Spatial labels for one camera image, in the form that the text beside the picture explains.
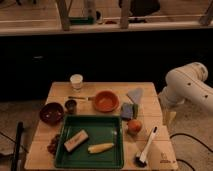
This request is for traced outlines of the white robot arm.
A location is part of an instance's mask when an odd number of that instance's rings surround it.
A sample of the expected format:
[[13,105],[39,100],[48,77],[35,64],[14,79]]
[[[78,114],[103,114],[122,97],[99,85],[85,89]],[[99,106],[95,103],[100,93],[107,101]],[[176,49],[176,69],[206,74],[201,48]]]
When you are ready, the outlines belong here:
[[213,88],[205,84],[208,70],[200,62],[193,62],[170,70],[166,86],[159,93],[161,105],[172,108],[189,100],[213,114]]

